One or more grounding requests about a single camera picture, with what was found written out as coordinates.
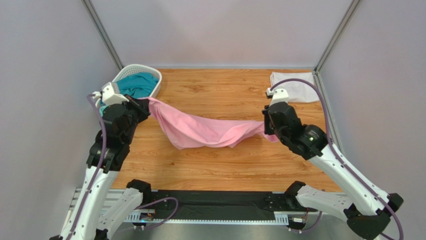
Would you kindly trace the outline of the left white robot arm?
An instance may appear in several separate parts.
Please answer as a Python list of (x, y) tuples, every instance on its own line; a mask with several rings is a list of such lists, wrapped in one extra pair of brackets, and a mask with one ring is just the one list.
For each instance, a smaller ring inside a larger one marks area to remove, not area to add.
[(150, 195), (151, 185), (134, 179), (120, 198), (101, 214), (112, 183), (117, 178), (136, 127), (150, 115), (149, 99), (125, 95), (123, 103), (107, 106), (101, 114), (95, 105), (95, 94), (87, 100), (97, 114), (101, 130), (90, 148), (84, 183), (70, 218), (54, 240), (110, 240), (126, 217)]

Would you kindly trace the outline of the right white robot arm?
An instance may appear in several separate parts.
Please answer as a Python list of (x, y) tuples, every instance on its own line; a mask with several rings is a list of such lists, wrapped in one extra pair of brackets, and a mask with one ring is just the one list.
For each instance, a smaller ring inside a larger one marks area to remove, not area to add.
[(286, 102), (266, 105), (262, 114), (267, 135), (276, 136), (291, 152), (317, 166), (343, 190), (342, 194), (324, 192), (295, 181), (285, 193), (305, 208), (343, 220), (364, 240), (381, 235), (403, 198), (369, 181), (329, 142), (321, 128), (302, 124), (295, 109)]

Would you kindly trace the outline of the pink t shirt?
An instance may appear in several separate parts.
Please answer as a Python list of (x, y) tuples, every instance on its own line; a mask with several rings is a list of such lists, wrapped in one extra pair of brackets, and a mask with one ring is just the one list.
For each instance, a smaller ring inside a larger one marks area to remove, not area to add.
[(158, 99), (146, 97), (150, 116), (156, 119), (170, 143), (179, 150), (209, 147), (235, 147), (241, 141), (259, 135), (272, 143), (279, 139), (264, 133), (262, 121), (221, 120), (182, 112)]

